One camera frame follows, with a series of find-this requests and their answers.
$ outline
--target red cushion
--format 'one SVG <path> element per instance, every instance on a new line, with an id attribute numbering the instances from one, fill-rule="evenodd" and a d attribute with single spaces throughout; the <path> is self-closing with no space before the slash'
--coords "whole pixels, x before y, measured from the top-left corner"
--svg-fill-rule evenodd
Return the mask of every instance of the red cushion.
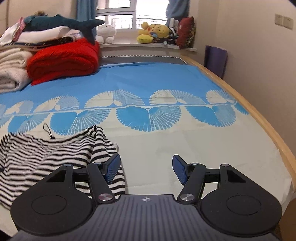
<path id="1" fill-rule="evenodd" d="M 182 18 L 178 27 L 178 35 L 179 37 L 176 40 L 176 44 L 180 49 L 185 48 L 186 40 L 191 34 L 192 26 L 194 25 L 194 18 Z"/>
<path id="2" fill-rule="evenodd" d="M 82 76 L 99 67 L 99 44 L 85 38 L 76 42 L 51 46 L 38 51 L 28 62 L 32 85 L 60 77 Z"/>

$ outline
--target metal screw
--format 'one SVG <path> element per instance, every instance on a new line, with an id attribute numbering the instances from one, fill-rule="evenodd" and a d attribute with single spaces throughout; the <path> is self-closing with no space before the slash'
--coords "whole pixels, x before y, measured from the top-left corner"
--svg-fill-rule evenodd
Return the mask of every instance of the metal screw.
<path id="1" fill-rule="evenodd" d="M 185 194 L 182 194 L 180 196 L 180 198 L 181 198 L 181 200 L 187 202 L 187 201 L 192 201 L 194 199 L 194 196 L 192 194 L 190 194 L 190 193 L 185 193 Z"/>
<path id="2" fill-rule="evenodd" d="M 99 199 L 101 201 L 110 201 L 111 199 L 113 199 L 113 196 L 109 193 L 102 193 L 101 195 L 99 195 Z"/>

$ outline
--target black and white striped garment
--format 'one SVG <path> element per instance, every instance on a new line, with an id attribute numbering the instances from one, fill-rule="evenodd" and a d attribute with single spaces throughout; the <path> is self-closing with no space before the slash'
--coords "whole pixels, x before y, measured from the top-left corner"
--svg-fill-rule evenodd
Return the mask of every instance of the black and white striped garment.
<path id="1" fill-rule="evenodd" d="M 50 140 L 9 133 L 0 140 L 0 203 L 10 209 L 14 199 L 65 163 L 83 168 L 91 162 L 105 162 L 114 153 L 116 148 L 98 126 Z M 122 167 L 109 187 L 116 198 L 125 193 Z M 87 183 L 76 183 L 76 189 L 91 197 Z"/>

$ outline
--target pink fabric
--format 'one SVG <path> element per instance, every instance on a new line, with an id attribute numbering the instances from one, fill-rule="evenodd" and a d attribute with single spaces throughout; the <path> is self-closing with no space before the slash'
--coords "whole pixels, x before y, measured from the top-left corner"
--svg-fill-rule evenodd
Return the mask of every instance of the pink fabric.
<path id="1" fill-rule="evenodd" d="M 15 42 L 15 41 L 18 40 L 18 38 L 19 38 L 21 32 L 24 30 L 24 28 L 25 28 L 25 26 L 26 26 L 23 17 L 21 17 L 21 18 L 18 20 L 18 23 L 20 24 L 20 27 L 19 27 L 18 31 L 15 33 L 15 37 L 14 37 L 13 40 L 12 40 L 13 42 Z"/>

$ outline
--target shark plush toy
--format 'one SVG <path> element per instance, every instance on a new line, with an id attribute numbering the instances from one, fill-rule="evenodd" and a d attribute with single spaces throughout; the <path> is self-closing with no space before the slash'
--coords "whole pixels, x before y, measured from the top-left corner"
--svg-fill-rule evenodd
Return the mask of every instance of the shark plush toy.
<path id="1" fill-rule="evenodd" d="M 65 18 L 59 14 L 54 17 L 31 15 L 26 17 L 24 22 L 26 27 L 23 32 L 42 31 L 59 26 L 67 26 L 70 29 L 80 30 L 83 36 L 93 45 L 95 42 L 92 29 L 105 23 L 99 19 L 90 19 L 81 22 L 76 19 Z"/>

